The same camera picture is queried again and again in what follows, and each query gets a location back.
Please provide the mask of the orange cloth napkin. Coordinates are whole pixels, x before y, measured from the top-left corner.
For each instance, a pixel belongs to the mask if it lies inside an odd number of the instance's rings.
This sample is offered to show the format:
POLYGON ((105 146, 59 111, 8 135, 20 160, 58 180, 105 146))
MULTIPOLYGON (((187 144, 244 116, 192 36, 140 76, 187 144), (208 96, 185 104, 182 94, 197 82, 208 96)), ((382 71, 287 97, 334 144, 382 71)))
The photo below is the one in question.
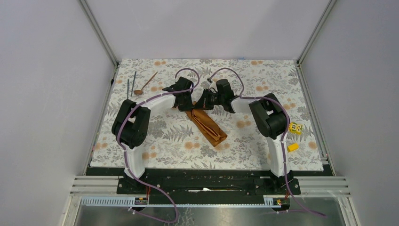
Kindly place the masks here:
POLYGON ((218 146, 228 137, 206 111, 193 109, 185 113, 213 147, 218 146))

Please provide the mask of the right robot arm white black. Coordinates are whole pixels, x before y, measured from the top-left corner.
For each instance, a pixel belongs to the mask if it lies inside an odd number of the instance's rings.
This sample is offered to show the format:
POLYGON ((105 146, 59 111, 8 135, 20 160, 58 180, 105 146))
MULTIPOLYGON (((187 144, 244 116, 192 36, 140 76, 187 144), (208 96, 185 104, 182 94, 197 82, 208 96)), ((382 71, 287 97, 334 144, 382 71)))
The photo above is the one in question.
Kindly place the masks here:
POLYGON ((227 79, 214 82, 204 89, 193 105, 194 109, 212 110, 216 105, 230 113, 251 114, 260 134, 266 138, 271 154, 270 171, 276 176, 270 180, 270 188, 276 194, 288 189, 284 177, 290 171, 287 166, 286 135, 290 124, 286 110, 273 93, 262 97, 243 97, 234 94, 227 79))

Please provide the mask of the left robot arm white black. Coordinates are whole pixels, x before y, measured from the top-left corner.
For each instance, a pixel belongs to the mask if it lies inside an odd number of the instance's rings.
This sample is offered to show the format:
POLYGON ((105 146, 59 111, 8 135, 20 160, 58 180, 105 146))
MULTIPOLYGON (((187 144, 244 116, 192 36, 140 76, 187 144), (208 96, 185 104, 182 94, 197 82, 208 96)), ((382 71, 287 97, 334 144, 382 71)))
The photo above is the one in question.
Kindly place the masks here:
POLYGON ((150 118, 170 108, 191 111, 193 89, 192 81, 179 77, 174 85, 164 88, 154 97, 140 103, 129 99, 122 102, 112 125, 112 134, 124 150, 125 173, 131 177, 128 188, 132 192, 139 194, 146 187, 146 181, 141 177, 145 171, 142 143, 148 134, 150 118))

